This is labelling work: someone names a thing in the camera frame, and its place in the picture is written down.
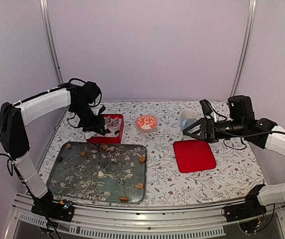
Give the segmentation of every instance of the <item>bowl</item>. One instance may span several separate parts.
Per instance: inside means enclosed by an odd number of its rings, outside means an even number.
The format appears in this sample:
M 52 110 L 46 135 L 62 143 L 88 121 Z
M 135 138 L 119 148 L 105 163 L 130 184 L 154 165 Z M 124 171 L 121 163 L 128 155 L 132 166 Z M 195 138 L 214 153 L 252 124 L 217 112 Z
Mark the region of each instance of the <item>bowl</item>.
M 140 116 L 136 120 L 137 128 L 142 132 L 150 132 L 157 127 L 157 119 L 153 116 Z

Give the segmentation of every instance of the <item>green tray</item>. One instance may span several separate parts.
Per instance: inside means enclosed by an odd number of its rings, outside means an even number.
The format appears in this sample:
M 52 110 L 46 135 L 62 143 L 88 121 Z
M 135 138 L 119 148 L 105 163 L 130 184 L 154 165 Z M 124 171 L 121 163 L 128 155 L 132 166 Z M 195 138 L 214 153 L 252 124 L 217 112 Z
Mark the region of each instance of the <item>green tray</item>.
M 62 145 L 47 187 L 54 195 L 91 201 L 119 203 L 120 197 L 129 197 L 129 203 L 139 203 L 145 195 L 147 149 L 142 145 L 108 144 L 103 150 L 100 143 L 67 142 Z M 98 178 L 98 172 L 104 178 Z

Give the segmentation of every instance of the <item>wall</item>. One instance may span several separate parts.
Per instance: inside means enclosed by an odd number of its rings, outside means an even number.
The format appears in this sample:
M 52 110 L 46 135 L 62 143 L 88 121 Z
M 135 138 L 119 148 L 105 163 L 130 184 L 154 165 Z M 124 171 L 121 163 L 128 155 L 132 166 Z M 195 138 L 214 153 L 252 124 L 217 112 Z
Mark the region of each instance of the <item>wall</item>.
M 252 98 L 256 118 L 285 128 L 285 1 L 258 1 L 238 94 Z M 254 148 L 269 184 L 285 182 L 285 158 Z
M 48 1 L 65 81 L 92 80 L 105 101 L 226 100 L 249 1 Z
M 56 85 L 38 0 L 0 1 L 0 106 L 16 102 Z M 28 126 L 31 155 L 38 160 L 61 112 Z M 17 190 L 22 186 L 0 157 L 0 238 Z

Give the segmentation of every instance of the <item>white mug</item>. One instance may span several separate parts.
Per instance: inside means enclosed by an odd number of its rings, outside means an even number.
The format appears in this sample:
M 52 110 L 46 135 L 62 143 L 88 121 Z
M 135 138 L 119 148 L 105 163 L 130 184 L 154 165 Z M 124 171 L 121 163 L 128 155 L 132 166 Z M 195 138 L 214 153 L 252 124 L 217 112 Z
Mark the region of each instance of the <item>white mug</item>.
M 184 130 L 188 126 L 191 126 L 195 123 L 197 117 L 197 113 L 192 109 L 184 109 L 180 113 L 180 129 Z

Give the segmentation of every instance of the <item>floral tablecloth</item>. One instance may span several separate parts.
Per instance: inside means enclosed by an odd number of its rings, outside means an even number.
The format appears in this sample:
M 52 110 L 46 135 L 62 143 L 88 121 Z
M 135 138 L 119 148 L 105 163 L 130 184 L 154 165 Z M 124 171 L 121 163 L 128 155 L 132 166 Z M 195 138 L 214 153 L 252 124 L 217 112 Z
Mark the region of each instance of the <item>floral tablecloth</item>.
M 198 102 L 117 102 L 104 103 L 106 114 L 122 114 L 125 128 L 122 143 L 141 144 L 147 147 L 146 196 L 140 204 L 127 206 L 159 207 L 190 204 L 205 204 L 244 197 L 251 188 L 264 182 L 260 166 L 249 146 L 244 150 L 230 149 L 223 141 L 210 144 L 217 167 L 212 170 L 180 173 L 175 160 L 173 143 L 188 139 L 179 128 L 180 112 L 185 108 L 203 117 Z M 228 115 L 226 103 L 212 102 L 217 112 Z M 135 121 L 140 115 L 152 115 L 158 120 L 156 130 L 144 133 L 136 129 Z M 47 181 L 60 147 L 67 141 L 85 141 L 81 129 L 67 123 L 67 113 L 52 141 L 40 169 L 40 176 Z M 70 122 L 77 124 L 77 117 Z M 227 142 L 241 148 L 239 138 Z M 103 203 L 91 200 L 72 199 L 77 203 Z

